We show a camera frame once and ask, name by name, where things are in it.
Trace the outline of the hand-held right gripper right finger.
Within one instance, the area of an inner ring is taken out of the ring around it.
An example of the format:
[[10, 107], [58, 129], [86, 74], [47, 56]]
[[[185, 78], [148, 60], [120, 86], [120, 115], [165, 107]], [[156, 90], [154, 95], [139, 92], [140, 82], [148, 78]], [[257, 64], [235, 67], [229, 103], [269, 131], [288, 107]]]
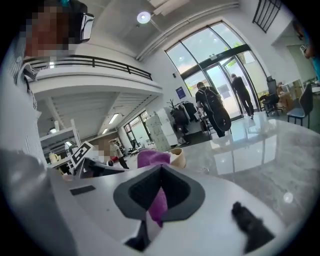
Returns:
[[175, 168], [175, 171], [197, 181], [204, 189], [201, 207], [188, 219], [165, 222], [149, 245], [151, 256], [242, 256], [246, 235], [232, 217], [232, 207], [240, 202], [275, 235], [286, 225], [265, 203], [226, 179], [203, 171]]

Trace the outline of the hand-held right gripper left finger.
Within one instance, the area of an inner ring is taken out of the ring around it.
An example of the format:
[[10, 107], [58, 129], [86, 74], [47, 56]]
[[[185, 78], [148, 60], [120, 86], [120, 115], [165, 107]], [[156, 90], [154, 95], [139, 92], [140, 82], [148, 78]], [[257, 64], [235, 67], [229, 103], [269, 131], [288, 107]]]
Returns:
[[65, 181], [48, 172], [58, 209], [75, 239], [78, 255], [161, 256], [159, 241], [150, 243], [147, 211], [130, 197], [131, 187], [156, 174], [147, 166], [118, 174]]

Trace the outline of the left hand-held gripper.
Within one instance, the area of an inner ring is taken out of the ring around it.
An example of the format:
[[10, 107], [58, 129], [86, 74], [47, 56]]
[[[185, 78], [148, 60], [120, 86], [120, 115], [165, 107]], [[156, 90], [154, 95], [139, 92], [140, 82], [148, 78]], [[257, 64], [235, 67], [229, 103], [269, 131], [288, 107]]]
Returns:
[[85, 141], [70, 157], [73, 164], [73, 179], [88, 179], [124, 173], [122, 167], [109, 166], [103, 151]]

